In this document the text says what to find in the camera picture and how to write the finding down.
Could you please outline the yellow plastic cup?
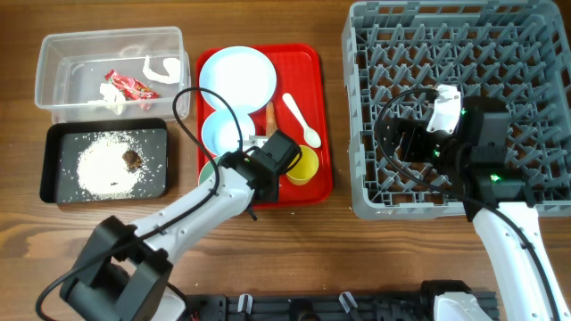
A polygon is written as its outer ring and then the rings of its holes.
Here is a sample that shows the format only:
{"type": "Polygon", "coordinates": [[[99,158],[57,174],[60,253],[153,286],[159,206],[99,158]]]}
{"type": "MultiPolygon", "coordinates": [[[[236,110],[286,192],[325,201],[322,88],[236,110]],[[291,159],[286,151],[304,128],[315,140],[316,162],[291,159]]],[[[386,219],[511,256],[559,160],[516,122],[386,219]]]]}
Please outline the yellow plastic cup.
{"type": "Polygon", "coordinates": [[[319,170],[317,153],[306,145],[301,145],[301,156],[296,156],[290,163],[286,178],[294,185],[307,184],[319,170]]]}

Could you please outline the small light blue bowl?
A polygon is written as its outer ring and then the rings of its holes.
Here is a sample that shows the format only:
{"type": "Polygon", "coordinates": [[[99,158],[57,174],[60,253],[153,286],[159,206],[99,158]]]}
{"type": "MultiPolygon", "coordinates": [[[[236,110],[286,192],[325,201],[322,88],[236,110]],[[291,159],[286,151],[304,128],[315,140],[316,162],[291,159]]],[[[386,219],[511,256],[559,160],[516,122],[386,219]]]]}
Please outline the small light blue bowl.
{"type": "MultiPolygon", "coordinates": [[[[255,125],[248,114],[236,111],[236,118],[244,141],[255,134],[255,125]]],[[[230,111],[215,111],[206,118],[202,126],[202,139],[205,148],[220,156],[238,148],[239,138],[236,123],[230,111]]]]}

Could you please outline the mint green bowl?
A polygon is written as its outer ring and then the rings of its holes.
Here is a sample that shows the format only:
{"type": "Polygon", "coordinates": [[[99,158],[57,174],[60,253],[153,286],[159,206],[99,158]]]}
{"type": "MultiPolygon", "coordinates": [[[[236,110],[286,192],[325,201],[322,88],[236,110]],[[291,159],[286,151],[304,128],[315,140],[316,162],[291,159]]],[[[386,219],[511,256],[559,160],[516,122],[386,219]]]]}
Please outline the mint green bowl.
{"type": "Polygon", "coordinates": [[[198,184],[201,185],[204,183],[213,173],[214,166],[209,160],[207,160],[199,173],[198,184]]]}

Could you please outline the brown food lump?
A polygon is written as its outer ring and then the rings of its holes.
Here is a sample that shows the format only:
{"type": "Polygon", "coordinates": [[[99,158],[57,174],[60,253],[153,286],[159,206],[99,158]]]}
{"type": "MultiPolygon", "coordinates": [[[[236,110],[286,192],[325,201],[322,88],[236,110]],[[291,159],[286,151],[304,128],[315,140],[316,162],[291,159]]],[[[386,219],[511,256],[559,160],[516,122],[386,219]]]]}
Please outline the brown food lump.
{"type": "Polygon", "coordinates": [[[142,166],[142,158],[133,150],[128,150],[122,154],[128,170],[136,170],[142,166]]]}

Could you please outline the red snack wrapper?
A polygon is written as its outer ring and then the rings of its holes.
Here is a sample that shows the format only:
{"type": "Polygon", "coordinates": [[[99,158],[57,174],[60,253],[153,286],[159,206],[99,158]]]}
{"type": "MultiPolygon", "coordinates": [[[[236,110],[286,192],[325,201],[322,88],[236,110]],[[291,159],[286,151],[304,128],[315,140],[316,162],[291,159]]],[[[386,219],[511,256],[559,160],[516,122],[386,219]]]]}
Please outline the red snack wrapper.
{"type": "Polygon", "coordinates": [[[150,109],[149,100],[158,99],[160,95],[136,78],[120,75],[116,70],[109,71],[105,76],[107,83],[115,89],[116,102],[137,102],[144,111],[150,109]]]}

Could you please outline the pile of white rice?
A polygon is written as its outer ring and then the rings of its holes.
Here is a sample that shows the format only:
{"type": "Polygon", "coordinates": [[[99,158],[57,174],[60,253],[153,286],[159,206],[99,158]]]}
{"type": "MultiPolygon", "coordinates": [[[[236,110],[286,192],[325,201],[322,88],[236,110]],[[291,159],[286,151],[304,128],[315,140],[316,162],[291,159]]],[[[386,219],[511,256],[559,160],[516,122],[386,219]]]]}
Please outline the pile of white rice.
{"type": "Polygon", "coordinates": [[[61,140],[55,201],[59,204],[162,196],[168,178],[168,133],[163,128],[66,134],[61,140]],[[142,166],[128,170],[133,150],[142,166]]]}

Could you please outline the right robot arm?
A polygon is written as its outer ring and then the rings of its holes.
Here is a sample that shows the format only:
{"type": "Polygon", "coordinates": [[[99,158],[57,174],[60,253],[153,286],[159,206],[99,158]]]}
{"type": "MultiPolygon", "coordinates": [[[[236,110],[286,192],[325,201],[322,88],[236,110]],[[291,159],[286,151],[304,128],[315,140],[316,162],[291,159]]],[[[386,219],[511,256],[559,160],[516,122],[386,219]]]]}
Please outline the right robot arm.
{"type": "Polygon", "coordinates": [[[374,135],[387,162],[423,185],[393,158],[424,162],[451,181],[440,188],[462,202],[467,219],[492,263],[506,314],[511,320],[568,320],[570,310],[544,248],[532,188],[521,169],[506,165],[509,112],[496,98],[445,97],[426,90],[434,104],[427,121],[378,113],[374,135]]]}

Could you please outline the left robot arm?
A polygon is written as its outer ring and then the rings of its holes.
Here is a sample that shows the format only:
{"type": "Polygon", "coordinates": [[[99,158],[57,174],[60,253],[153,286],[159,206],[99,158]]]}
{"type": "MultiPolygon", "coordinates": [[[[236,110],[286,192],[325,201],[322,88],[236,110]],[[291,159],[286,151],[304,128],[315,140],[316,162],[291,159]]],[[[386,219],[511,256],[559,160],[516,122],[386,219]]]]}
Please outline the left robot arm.
{"type": "Polygon", "coordinates": [[[224,154],[215,172],[167,208],[126,225],[110,216],[89,236],[60,297],[86,320],[179,320],[189,307],[169,288],[174,265],[212,229],[275,202],[300,146],[276,131],[260,148],[224,154]]]}

